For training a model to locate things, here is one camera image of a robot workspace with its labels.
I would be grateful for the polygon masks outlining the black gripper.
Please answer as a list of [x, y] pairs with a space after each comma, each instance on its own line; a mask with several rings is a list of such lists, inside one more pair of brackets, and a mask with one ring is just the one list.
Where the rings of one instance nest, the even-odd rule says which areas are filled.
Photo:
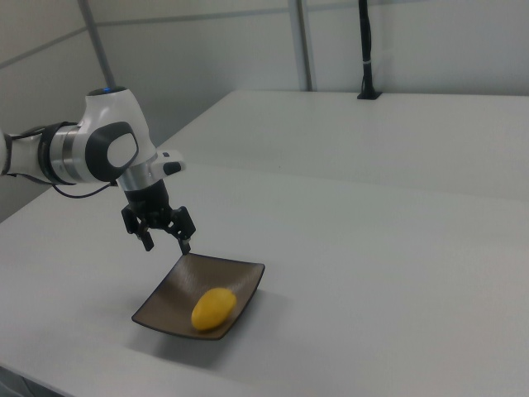
[[169, 194], [161, 179], [151, 186], [124, 192], [128, 205], [121, 210], [126, 231], [134, 234], [146, 251], [154, 248], [149, 228], [166, 228], [175, 237], [183, 254], [191, 251], [190, 240], [196, 227], [186, 207], [172, 209]]

